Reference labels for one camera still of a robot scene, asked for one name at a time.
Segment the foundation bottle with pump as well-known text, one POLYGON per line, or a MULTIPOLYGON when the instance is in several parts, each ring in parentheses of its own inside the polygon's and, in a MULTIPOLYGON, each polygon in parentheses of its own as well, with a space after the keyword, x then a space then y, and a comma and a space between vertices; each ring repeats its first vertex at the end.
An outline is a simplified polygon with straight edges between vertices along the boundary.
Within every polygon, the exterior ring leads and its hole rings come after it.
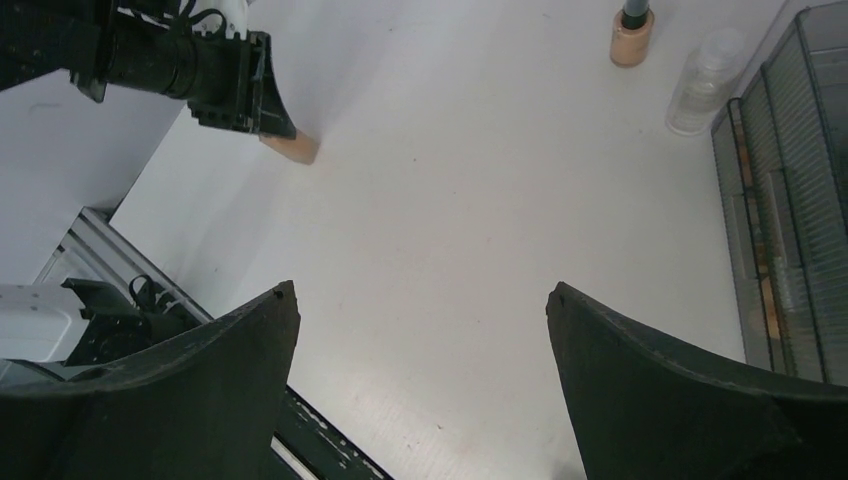
POLYGON ((620 68, 640 65, 647 57, 655 16, 648 0, 626 0, 613 20, 609 57, 620 68))

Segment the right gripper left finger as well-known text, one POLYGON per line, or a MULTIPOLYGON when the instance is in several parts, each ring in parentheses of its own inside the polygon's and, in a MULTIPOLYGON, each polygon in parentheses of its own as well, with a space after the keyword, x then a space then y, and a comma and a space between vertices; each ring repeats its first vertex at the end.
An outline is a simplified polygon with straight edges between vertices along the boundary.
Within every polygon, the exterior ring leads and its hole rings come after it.
POLYGON ((1 391, 5 479, 263 479, 300 326, 292 281, 65 382, 1 391))

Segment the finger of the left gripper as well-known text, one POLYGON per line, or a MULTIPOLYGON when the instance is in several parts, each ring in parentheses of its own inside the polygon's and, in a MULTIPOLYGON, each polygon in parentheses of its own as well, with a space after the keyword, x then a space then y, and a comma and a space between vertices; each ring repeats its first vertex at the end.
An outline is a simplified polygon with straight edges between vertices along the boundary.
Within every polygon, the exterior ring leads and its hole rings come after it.
POLYGON ((258 136, 293 140, 296 138, 296 127, 278 90, 273 70, 271 36, 261 31, 249 31, 248 40, 251 47, 249 132, 258 136))

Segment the square foundation bottle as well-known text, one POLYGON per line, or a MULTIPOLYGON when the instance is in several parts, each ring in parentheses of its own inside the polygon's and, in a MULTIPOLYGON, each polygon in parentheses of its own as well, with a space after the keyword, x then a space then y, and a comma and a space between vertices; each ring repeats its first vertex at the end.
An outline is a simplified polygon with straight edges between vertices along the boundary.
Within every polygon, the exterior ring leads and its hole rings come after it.
POLYGON ((297 130, 292 139, 261 135, 260 141, 279 155, 301 165, 312 165, 320 147, 318 141, 301 130, 297 130))

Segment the clear acrylic organizer box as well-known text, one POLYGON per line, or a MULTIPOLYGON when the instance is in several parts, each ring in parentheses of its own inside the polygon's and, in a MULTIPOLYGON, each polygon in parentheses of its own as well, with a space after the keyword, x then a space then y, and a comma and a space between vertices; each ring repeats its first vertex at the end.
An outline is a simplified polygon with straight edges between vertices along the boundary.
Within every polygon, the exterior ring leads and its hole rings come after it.
POLYGON ((847 381, 847 5, 769 33, 711 140, 748 364, 847 381))

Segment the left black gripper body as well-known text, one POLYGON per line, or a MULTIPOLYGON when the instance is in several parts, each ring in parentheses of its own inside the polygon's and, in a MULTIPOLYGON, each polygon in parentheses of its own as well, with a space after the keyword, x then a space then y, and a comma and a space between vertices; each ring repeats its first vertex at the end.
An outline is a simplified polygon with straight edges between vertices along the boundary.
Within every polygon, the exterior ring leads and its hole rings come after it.
POLYGON ((203 126, 252 133, 246 1, 72 1, 97 31, 70 80, 101 103, 109 85, 186 101, 203 126))

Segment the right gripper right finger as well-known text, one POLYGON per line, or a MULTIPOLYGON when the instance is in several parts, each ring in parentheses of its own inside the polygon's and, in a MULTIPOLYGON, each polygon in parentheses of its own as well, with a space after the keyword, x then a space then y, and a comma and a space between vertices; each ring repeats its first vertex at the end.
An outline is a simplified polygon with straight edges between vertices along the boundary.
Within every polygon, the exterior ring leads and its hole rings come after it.
POLYGON ((847 390, 759 369, 559 283, 546 306, 591 479, 843 479, 847 390))

